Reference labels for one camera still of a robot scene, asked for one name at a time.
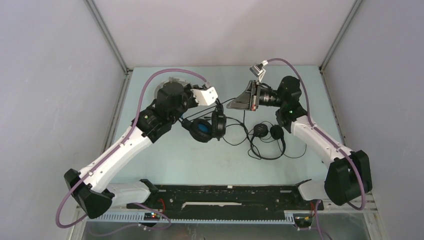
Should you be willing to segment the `white over-ear headphones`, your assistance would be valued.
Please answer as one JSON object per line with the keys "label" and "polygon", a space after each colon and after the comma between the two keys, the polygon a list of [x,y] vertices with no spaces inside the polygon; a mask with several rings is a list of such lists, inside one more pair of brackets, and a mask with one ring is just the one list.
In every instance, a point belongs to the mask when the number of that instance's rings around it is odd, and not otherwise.
{"label": "white over-ear headphones", "polygon": [[183,87],[185,87],[186,85],[189,84],[189,82],[186,79],[184,79],[184,78],[181,78],[181,77],[172,77],[171,76],[171,77],[168,78],[168,80],[165,80],[165,81],[161,82],[156,87],[155,92],[154,92],[154,98],[157,98],[158,97],[159,90],[162,89],[164,87],[164,85],[166,85],[168,83],[179,83]]}

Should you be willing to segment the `black headphones with blue cable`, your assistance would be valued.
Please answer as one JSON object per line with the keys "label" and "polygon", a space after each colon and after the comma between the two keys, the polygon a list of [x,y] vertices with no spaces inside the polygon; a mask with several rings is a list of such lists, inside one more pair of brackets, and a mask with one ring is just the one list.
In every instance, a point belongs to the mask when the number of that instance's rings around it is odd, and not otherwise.
{"label": "black headphones with blue cable", "polygon": [[228,117],[224,113],[223,103],[217,98],[215,106],[212,106],[212,108],[214,110],[210,116],[211,122],[203,118],[188,120],[183,118],[182,115],[179,119],[181,126],[189,132],[194,140],[200,143],[208,143],[213,138],[220,141],[226,134]]}

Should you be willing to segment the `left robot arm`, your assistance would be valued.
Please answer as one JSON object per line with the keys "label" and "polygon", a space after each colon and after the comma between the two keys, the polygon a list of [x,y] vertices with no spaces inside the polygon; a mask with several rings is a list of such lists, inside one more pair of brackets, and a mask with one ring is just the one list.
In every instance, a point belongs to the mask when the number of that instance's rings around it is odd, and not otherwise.
{"label": "left robot arm", "polygon": [[81,170],[69,169],[65,173],[71,195],[85,214],[95,219],[115,206],[156,206],[157,188],[149,180],[119,184],[112,184],[111,180],[138,153],[169,132],[188,109],[209,106],[217,97],[215,88],[206,85],[169,81],[157,87],[152,103],[138,113],[117,142]]}

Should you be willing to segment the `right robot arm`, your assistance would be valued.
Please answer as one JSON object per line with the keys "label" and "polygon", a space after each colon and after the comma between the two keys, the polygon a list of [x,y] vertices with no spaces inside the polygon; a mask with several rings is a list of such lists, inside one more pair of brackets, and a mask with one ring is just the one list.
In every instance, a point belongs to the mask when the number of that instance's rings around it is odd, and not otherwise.
{"label": "right robot arm", "polygon": [[369,156],[337,142],[313,121],[300,104],[301,83],[296,77],[285,76],[278,88],[272,89],[251,80],[227,108],[256,111],[259,106],[276,107],[278,124],[302,140],[327,167],[324,180],[307,180],[291,194],[290,201],[295,208],[304,209],[311,200],[323,199],[338,206],[349,204],[373,189]]}

